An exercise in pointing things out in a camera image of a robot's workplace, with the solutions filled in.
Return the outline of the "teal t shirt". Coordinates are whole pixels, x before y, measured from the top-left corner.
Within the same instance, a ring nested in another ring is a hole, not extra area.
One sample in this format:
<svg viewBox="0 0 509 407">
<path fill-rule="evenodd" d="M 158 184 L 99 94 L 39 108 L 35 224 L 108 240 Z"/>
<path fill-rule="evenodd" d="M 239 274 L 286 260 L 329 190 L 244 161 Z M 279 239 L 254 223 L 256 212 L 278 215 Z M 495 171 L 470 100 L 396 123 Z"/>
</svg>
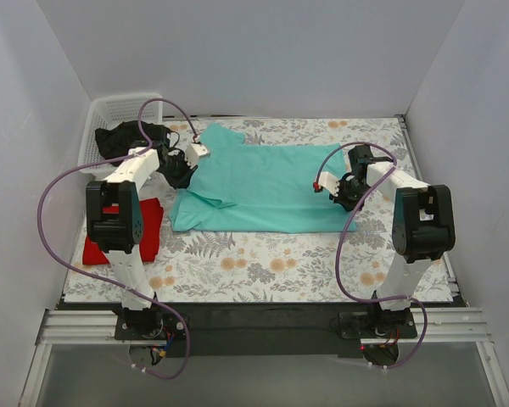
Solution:
<svg viewBox="0 0 509 407">
<path fill-rule="evenodd" d="M 336 145 L 249 145 L 245 135 L 209 125 L 188 188 L 169 213 L 173 231 L 340 232 L 350 215 L 313 190 L 319 167 L 345 172 Z"/>
</svg>

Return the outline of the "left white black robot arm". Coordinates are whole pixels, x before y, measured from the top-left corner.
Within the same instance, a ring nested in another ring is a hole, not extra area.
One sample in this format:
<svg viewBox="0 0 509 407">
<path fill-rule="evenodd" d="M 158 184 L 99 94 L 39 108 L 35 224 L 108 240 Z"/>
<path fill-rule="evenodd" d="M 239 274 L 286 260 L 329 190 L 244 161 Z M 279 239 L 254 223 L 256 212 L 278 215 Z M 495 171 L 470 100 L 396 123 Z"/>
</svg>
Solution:
<svg viewBox="0 0 509 407">
<path fill-rule="evenodd" d="M 163 174 L 171 187 L 185 188 L 198 162 L 186 159 L 183 151 L 166 154 L 167 161 L 155 148 L 132 148 L 129 154 L 109 176 L 87 184 L 87 237 L 103 252 L 125 290 L 121 306 L 126 327 L 153 339 L 163 331 L 164 320 L 143 266 L 140 244 L 145 226 L 139 191 L 154 172 Z"/>
</svg>

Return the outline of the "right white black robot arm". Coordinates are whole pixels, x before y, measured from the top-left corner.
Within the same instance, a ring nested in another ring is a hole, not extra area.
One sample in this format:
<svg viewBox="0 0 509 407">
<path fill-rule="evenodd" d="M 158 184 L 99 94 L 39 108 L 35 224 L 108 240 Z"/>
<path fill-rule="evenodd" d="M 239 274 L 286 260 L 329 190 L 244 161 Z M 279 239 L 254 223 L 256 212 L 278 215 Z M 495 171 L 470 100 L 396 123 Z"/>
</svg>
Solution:
<svg viewBox="0 0 509 407">
<path fill-rule="evenodd" d="M 338 179 L 326 174 L 322 186 L 350 215 L 379 191 L 394 205 L 391 229 L 394 258 L 384 282 L 361 308 L 342 312 L 338 326 L 345 338 L 406 337 L 417 334 L 411 315 L 415 290 L 429 267 L 456 243 L 450 189 L 409 176 L 385 154 L 376 157 L 374 144 L 350 144 L 351 171 Z"/>
</svg>

